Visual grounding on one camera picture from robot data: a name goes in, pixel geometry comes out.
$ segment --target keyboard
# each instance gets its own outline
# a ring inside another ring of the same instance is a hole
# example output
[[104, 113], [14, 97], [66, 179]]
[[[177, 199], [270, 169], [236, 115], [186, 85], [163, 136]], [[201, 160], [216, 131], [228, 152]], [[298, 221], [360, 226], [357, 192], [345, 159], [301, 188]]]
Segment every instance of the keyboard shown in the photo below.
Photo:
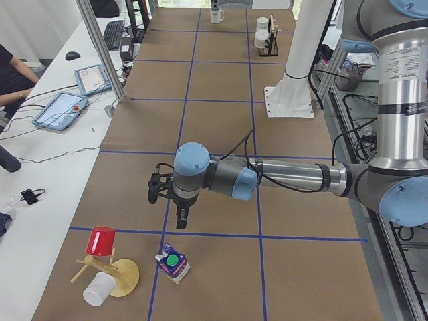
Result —
[[116, 50], [120, 47], [120, 39], [124, 31], [123, 20], [116, 20], [107, 23], [106, 30], [104, 30], [104, 41], [106, 42], [108, 50]]

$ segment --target blue tape line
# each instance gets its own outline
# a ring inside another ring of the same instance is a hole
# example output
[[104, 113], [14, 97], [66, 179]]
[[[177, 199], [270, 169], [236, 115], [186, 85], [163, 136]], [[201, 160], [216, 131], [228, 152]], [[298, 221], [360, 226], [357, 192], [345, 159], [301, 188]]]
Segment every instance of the blue tape line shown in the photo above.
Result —
[[238, 239], [258, 239], [258, 235], [240, 235], [240, 234], [221, 234], [221, 233], [195, 233], [195, 232], [174, 232], [166, 231], [167, 235], [181, 235], [181, 236], [201, 236], [201, 237], [232, 237]]
[[[196, 30], [199, 29], [199, 22], [201, 20], [201, 12], [202, 12], [202, 9], [199, 10], [198, 24], [197, 24]], [[184, 106], [183, 106], [183, 113], [182, 113], [182, 116], [181, 116], [179, 137], [177, 139], [177, 148], [176, 149], [179, 148], [179, 144], [180, 144], [180, 140], [181, 140], [181, 131], [183, 129], [183, 122], [184, 122], [184, 117], [185, 117], [185, 114], [186, 114], [187, 96], [189, 94], [190, 80], [191, 80], [192, 67], [193, 67], [193, 58], [195, 57], [195, 50], [196, 50], [196, 41], [197, 41], [197, 38], [198, 38], [198, 33], [196, 32], [195, 42], [193, 44], [192, 62], [190, 64], [189, 77], [187, 79], [187, 88], [186, 88], [185, 103], [184, 103]], [[160, 245], [159, 245], [159, 253], [162, 253], [162, 247], [163, 247], [163, 243], [164, 243], [164, 239], [165, 239], [165, 235], [166, 235], [165, 232], [167, 230], [168, 213], [169, 213], [169, 205], [170, 204], [171, 204], [171, 200], [169, 199], [168, 203], [167, 203], [167, 209], [165, 211], [165, 218], [164, 218], [163, 229], [162, 229], [162, 237], [160, 239]], [[156, 295], [156, 286], [157, 286], [157, 281], [158, 281], [158, 273], [159, 273], [159, 267], [156, 265], [156, 271], [154, 273], [154, 280], [153, 280], [152, 296], [150, 297], [150, 307], [149, 307], [149, 310], [148, 310], [147, 321], [151, 321], [151, 318], [152, 318], [154, 297]]]
[[[168, 98], [131, 98], [131, 100], [155, 101], [155, 102], [226, 102], [231, 103], [252, 103], [249, 100], [216, 100], [216, 99], [168, 99]], [[264, 102], [254, 101], [254, 104], [264, 104]]]
[[148, 101], [157, 101], [157, 102], [184, 102], [184, 99], [179, 98], [135, 98], [132, 97], [131, 100], [148, 100]]
[[[112, 153], [112, 154], [147, 154], [147, 155], [167, 155], [174, 156], [174, 152], [144, 152], [144, 151], [127, 151], [127, 150], [100, 150], [103, 153]], [[245, 155], [236, 154], [238, 157], [244, 157]], [[279, 159], [312, 159], [312, 160], [321, 160], [321, 161], [330, 161], [330, 157], [317, 157], [317, 156], [266, 156], [266, 155], [257, 155], [259, 158], [279, 158]]]
[[137, 59], [139, 62], [197, 62], [198, 64], [247, 64], [247, 62], [220, 62], [220, 61], [209, 61], [209, 60], [158, 60], [158, 59]]
[[[167, 30], [167, 29], [150, 29], [151, 31], [161, 31], [161, 32], [191, 32], [191, 33], [255, 33], [255, 31], [214, 31], [214, 30]], [[280, 35], [293, 35], [294, 32], [285, 32], [285, 31], [279, 31], [278, 34]]]
[[190, 81], [191, 81], [191, 75], [192, 75], [192, 70], [193, 70], [193, 62], [195, 60], [195, 52], [196, 52], [196, 43], [198, 40], [198, 29], [199, 29], [199, 23], [201, 21], [201, 9], [199, 10], [199, 16], [198, 16], [198, 24], [196, 26], [196, 34], [195, 34], [195, 40], [193, 42], [193, 50], [192, 50], [192, 59], [190, 62], [190, 70], [189, 70], [189, 77], [187, 78], [187, 87], [186, 87], [186, 96], [185, 96], [185, 104], [183, 106], [183, 113], [181, 114], [181, 121], [180, 121], [180, 130], [179, 130], [179, 139], [177, 141], [177, 150], [180, 147], [180, 141], [181, 141], [181, 133], [183, 130], [183, 124], [184, 124], [184, 120], [185, 120], [185, 114], [186, 114], [186, 107], [187, 107], [187, 101], [188, 101], [188, 97], [189, 97], [189, 88], [190, 88]]
[[[70, 226], [69, 229], [74, 231], [91, 231], [91, 227]], [[222, 233], [197, 233], [197, 232], [176, 232], [176, 231], [148, 231], [139, 229], [117, 229], [117, 233], [130, 234], [155, 234], [155, 235], [180, 235], [180, 236], [197, 236], [197, 237], [232, 237], [237, 239], [258, 239], [259, 235], [251, 234], [222, 234]], [[338, 242], [357, 242], [368, 243], [367, 239], [353, 237], [308, 237], [308, 236], [281, 236], [281, 235], [262, 235], [263, 239], [283, 239], [297, 241], [338, 241]]]
[[[168, 200], [167, 208], [165, 209], [165, 217], [163, 220], [162, 237], [160, 238], [160, 245], [159, 245], [159, 251], [158, 251], [159, 254], [162, 253], [163, 241], [165, 239], [165, 230], [167, 229], [167, 221], [168, 221], [168, 213], [169, 213], [169, 205], [170, 204], [171, 204], [171, 202], [170, 202], [170, 200]], [[148, 307], [147, 321], [150, 321], [152, 318], [154, 297], [156, 296], [156, 287], [158, 284], [158, 274], [159, 274], [159, 267], [156, 264], [156, 271], [154, 272], [154, 279], [153, 279], [152, 295], [150, 296], [150, 305]]]
[[[166, 59], [135, 59], [136, 62], [192, 62], [191, 60], [166, 60]], [[248, 64], [248, 62], [220, 62], [220, 61], [209, 61], [209, 60], [194, 60], [198, 64]], [[258, 65], [286, 65], [285, 62], [250, 62], [251, 64]]]
[[303, 237], [303, 236], [275, 236], [263, 235], [264, 239], [287, 239], [297, 241], [327, 241], [327, 242], [359, 242], [368, 243], [367, 239], [347, 238], [347, 237]]
[[[248, 33], [248, 12], [245, 10], [245, 23], [247, 26], [247, 51], [248, 51], [248, 72], [249, 72], [249, 91], [251, 98], [251, 121], [253, 126], [253, 145], [254, 145], [254, 155], [257, 155], [257, 140], [255, 138], [255, 112], [254, 112], [254, 93], [253, 93], [253, 78], [251, 74], [251, 51], [250, 51], [250, 40]], [[259, 248], [260, 248], [260, 278], [261, 278], [261, 294], [262, 294], [262, 303], [263, 303], [263, 320], [268, 321], [268, 304], [266, 302], [266, 285], [265, 285], [265, 262], [263, 254], [263, 227], [261, 222], [261, 206], [260, 206], [260, 193], [259, 187], [256, 188], [257, 196], [257, 220], [259, 224]]]

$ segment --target tablet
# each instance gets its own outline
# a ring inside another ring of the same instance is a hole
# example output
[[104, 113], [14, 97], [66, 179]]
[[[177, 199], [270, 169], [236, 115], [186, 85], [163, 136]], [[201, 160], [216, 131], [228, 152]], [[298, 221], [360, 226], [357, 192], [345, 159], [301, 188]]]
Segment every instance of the tablet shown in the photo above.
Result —
[[102, 64], [74, 70], [80, 93], [91, 96], [112, 88]]
[[32, 123], [38, 127], [61, 132], [72, 124], [87, 103], [86, 96], [60, 92], [33, 119]]

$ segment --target yellow round base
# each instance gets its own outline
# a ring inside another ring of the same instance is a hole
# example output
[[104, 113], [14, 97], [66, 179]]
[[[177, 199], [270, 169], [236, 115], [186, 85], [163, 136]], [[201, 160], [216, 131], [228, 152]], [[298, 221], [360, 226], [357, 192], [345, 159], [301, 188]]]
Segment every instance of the yellow round base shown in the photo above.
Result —
[[110, 295], [119, 298], [131, 293], [140, 279], [138, 266], [130, 259], [119, 259], [112, 266], [118, 268], [120, 277], [114, 276], [117, 286]]

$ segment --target metal pole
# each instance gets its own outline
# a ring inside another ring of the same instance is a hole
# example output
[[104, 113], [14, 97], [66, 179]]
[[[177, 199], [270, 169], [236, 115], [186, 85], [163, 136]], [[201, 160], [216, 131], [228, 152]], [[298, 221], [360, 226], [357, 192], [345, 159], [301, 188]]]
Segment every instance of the metal pole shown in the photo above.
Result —
[[113, 66], [112, 58], [108, 53], [108, 49], [106, 43], [104, 42], [104, 38], [102, 37], [100, 28], [96, 22], [96, 18], [94, 15], [94, 11], [88, 0], [76, 0], [76, 4], [79, 7], [80, 14], [82, 15], [82, 19], [85, 23], [86, 29], [88, 30], [89, 36], [91, 38], [92, 44], [95, 47], [95, 50], [100, 57], [104, 68], [106, 68], [108, 79], [112, 84], [112, 89], [118, 99], [119, 102], [123, 101], [125, 97], [125, 93], [123, 91], [122, 85], [119, 82], [118, 76], [116, 74], [116, 70]]

